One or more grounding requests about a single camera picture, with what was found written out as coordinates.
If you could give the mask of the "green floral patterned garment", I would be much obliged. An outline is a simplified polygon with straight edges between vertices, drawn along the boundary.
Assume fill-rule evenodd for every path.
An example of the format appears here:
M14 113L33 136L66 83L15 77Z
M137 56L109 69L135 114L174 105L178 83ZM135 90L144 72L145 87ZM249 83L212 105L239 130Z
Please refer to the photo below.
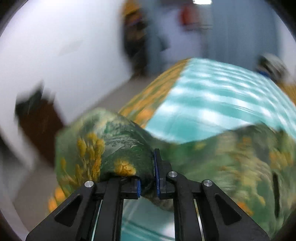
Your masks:
M53 211L84 182L138 176L145 198L172 210L153 189L153 150L174 171L200 182L211 179L273 237L295 211L295 140L283 130L256 124L184 144L153 137L126 117L93 109L61 129L55 140L58 187Z

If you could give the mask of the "pile of clothes by bed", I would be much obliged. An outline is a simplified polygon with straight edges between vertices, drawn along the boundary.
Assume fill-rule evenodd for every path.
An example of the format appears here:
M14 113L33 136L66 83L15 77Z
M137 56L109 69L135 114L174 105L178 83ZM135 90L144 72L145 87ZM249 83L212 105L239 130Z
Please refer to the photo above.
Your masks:
M284 81L287 68L280 58L274 54L265 53L258 57L256 72L270 78L274 83Z

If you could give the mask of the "orange floral bed sheet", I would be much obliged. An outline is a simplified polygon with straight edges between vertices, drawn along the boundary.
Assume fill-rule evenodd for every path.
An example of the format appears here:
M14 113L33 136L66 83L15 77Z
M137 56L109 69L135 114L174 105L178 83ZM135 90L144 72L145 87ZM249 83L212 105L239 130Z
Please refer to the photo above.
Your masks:
M56 137L55 210L84 182L137 176L142 196L172 211L154 188L154 149L187 179L211 179L249 216L295 210L295 87L209 59L182 60L118 113L93 109Z

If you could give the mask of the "teal white plaid blanket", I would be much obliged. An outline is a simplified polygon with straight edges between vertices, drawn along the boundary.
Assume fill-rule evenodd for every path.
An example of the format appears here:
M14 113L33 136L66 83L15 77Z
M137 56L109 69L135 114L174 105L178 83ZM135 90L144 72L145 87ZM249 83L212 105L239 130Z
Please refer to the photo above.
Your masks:
M295 105L269 78L208 59L183 60L120 113L155 138L184 144L265 124L295 140Z

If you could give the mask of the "dark brown wooden furniture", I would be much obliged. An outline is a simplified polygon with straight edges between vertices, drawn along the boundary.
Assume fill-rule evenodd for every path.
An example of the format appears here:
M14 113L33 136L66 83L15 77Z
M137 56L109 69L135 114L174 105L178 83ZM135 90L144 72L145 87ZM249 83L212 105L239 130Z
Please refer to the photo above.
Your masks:
M15 116L30 144L54 167L55 137L64 127L54 106L54 97L40 84L28 96L23 95L16 99Z

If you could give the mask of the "blue-grey curtain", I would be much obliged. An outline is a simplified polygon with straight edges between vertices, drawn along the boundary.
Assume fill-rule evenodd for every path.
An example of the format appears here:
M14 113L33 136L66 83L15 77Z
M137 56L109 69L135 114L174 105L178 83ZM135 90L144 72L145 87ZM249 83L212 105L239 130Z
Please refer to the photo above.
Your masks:
M195 4L200 27L186 30L181 9ZM266 1L141 1L148 21L148 67L152 73L187 58L206 58L255 68L258 57L277 55L274 12Z

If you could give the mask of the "red hanging garment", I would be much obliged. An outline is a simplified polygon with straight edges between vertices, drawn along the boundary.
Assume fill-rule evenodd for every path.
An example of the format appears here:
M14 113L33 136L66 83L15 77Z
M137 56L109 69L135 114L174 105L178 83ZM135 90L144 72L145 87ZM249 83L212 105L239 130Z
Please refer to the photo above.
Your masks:
M181 9L180 22L186 30L199 29L200 15L199 10L195 4L186 5Z

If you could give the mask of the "hanging dark clothes on wall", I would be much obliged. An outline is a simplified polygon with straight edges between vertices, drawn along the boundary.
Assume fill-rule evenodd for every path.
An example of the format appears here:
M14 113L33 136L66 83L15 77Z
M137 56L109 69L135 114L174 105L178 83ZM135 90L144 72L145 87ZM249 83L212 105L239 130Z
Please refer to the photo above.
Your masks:
M138 1L125 1L122 7L123 48L135 76L147 73L147 18Z

